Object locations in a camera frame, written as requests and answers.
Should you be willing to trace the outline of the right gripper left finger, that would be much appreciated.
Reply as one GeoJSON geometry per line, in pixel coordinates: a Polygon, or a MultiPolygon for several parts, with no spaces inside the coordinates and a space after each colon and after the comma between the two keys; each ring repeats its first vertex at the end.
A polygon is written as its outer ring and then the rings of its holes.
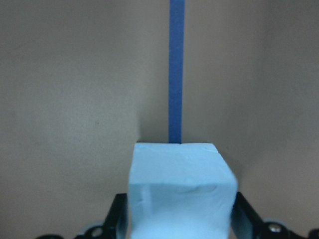
{"type": "Polygon", "coordinates": [[[102,226],[102,238],[125,239],[128,221],[128,196],[126,193],[116,194],[102,226]]]}

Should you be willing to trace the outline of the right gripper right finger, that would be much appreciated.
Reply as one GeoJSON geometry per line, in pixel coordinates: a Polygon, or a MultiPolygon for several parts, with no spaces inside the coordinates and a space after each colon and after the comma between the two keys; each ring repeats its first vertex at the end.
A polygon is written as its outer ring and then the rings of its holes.
{"type": "Polygon", "coordinates": [[[237,239],[265,239],[265,222],[241,192],[231,213],[231,228],[237,239]]]}

